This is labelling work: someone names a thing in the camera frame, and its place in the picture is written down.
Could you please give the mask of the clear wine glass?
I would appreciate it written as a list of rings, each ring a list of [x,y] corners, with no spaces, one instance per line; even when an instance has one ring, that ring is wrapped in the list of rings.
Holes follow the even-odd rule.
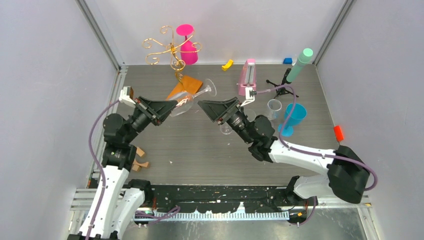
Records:
[[[191,94],[187,91],[182,91],[176,93],[169,99],[170,101],[177,101],[177,105],[170,113],[171,117],[176,117],[186,113],[192,108],[195,102],[199,100],[198,97],[202,94],[209,93],[212,97],[217,95],[216,86],[211,79],[207,78],[203,83],[206,84],[206,86],[197,93]]]
[[[228,123],[224,123],[220,125],[220,132],[224,135],[229,135],[233,132],[233,129],[230,127]]]
[[[269,120],[276,120],[279,118],[282,110],[282,103],[277,99],[270,99],[267,102],[267,118]]]

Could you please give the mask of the clear wine glass back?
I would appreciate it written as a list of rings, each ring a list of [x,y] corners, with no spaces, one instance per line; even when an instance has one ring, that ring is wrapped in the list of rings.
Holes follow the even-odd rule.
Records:
[[[186,113],[192,108],[195,102],[199,100],[198,97],[202,94],[209,93],[212,97],[217,95],[216,86],[211,79],[207,78],[203,83],[206,84],[206,86],[197,93],[191,94],[187,91],[182,91],[176,93],[169,99],[170,101],[177,101],[177,105],[170,113],[171,117],[176,117]]]

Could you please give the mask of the pink wine glass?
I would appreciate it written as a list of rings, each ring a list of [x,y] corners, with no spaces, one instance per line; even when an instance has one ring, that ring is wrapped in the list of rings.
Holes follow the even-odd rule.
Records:
[[[194,32],[195,29],[191,24],[181,24],[176,28],[176,33],[184,37],[183,44],[180,47],[180,56],[186,65],[193,65],[198,61],[197,48],[189,40]]]

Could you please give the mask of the blue wine glass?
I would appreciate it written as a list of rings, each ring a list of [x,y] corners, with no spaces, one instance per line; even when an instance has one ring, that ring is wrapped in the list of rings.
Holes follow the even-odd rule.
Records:
[[[299,125],[307,116],[307,110],[306,108],[299,103],[296,103],[294,105],[294,111],[292,112],[291,116],[288,117],[289,113],[291,112],[293,108],[293,104],[290,103],[285,110],[285,114],[284,114],[284,120],[287,120],[286,125],[284,126],[284,129],[282,129],[283,124],[281,123],[278,126],[278,131],[281,132],[283,137],[290,137],[293,135],[294,133],[294,126]]]

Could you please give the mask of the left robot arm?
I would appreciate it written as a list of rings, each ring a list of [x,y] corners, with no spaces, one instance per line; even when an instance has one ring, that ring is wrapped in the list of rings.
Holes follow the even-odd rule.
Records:
[[[136,210],[153,202],[153,190],[148,180],[131,180],[137,147],[131,142],[149,125],[161,125],[177,106],[176,100],[153,101],[143,97],[129,99],[134,110],[128,118],[118,113],[107,115],[103,122],[105,147],[102,160],[92,157],[99,167],[100,183],[85,221],[69,240],[120,240],[133,220]],[[123,199],[119,197],[124,186]]]

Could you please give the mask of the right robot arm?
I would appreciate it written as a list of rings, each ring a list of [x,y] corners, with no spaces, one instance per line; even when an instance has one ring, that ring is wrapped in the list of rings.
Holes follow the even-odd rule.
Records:
[[[260,162],[294,165],[317,173],[316,176],[294,176],[286,187],[285,198],[299,205],[311,197],[336,196],[359,204],[372,170],[348,146],[318,149],[281,141],[270,120],[258,115],[248,120],[238,98],[225,101],[200,100],[200,108],[219,125],[224,123],[250,144],[248,151]]]

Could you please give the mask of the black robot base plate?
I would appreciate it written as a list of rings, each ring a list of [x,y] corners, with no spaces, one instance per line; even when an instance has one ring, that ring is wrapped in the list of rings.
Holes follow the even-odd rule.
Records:
[[[180,213],[234,213],[240,207],[249,214],[278,213],[296,207],[304,209],[317,204],[312,197],[305,200],[289,193],[284,187],[263,185],[152,185],[142,207],[169,212],[174,207]]]

